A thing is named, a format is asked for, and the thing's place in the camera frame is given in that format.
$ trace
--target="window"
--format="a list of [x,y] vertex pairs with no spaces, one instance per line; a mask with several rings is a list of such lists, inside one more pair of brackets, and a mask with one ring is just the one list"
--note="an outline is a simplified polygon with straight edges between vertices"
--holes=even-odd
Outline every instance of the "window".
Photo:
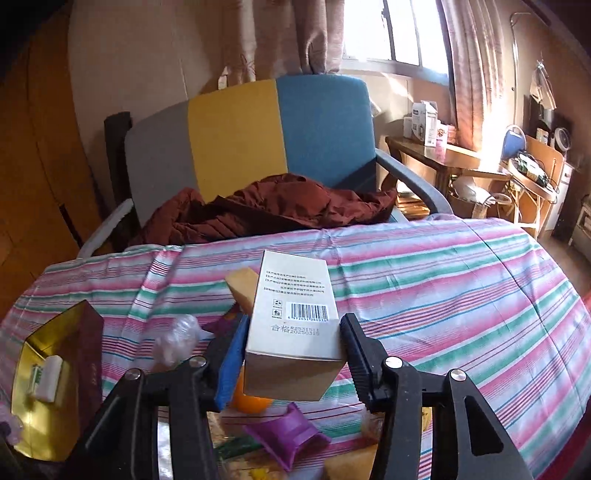
[[341,67],[448,85],[447,51],[437,1],[345,0]]

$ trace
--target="small fan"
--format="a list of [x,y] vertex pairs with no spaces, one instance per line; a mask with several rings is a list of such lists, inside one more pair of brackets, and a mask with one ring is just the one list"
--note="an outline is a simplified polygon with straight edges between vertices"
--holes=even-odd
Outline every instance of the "small fan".
[[554,131],[554,142],[556,149],[561,151],[563,154],[570,150],[570,135],[569,131],[564,127],[558,127]]

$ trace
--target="blue object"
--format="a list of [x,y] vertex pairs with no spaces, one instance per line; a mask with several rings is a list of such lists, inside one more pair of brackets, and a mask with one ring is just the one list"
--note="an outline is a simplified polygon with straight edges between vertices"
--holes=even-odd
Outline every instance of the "blue object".
[[525,138],[520,134],[516,134],[513,130],[509,130],[505,134],[505,139],[503,140],[501,158],[503,160],[513,158],[520,151],[526,150],[526,148],[527,143],[525,142]]
[[248,326],[250,318],[242,315],[235,331],[225,334],[225,338],[213,339],[207,349],[204,357],[210,361],[212,357],[220,354],[224,355],[217,369],[217,390],[213,399],[218,411],[226,408],[226,405],[232,399],[234,388],[244,361],[244,350],[246,347],[246,337],[248,335]]
[[[341,75],[285,76],[277,95],[287,170],[329,187],[359,189],[375,158],[366,84]],[[375,167],[369,172],[374,182]]]

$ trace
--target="white label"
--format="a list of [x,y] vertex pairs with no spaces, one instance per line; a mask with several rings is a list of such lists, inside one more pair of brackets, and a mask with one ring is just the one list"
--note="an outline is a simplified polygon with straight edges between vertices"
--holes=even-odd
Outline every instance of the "white label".
[[329,311],[327,305],[312,303],[287,302],[288,320],[311,320],[312,322],[328,322]]
[[339,313],[324,260],[265,251],[246,351],[342,359]]

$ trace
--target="chair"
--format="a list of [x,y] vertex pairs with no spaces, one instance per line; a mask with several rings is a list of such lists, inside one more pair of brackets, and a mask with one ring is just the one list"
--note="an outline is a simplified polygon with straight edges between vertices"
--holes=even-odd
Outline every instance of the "chair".
[[[133,207],[144,225],[184,187],[198,189],[208,202],[288,171],[370,192],[377,163],[432,213],[452,213],[432,185],[375,148],[367,87],[353,77],[285,76],[199,95],[133,126],[124,153],[132,199],[105,220],[79,258],[92,255]],[[406,219],[395,209],[392,221]]]

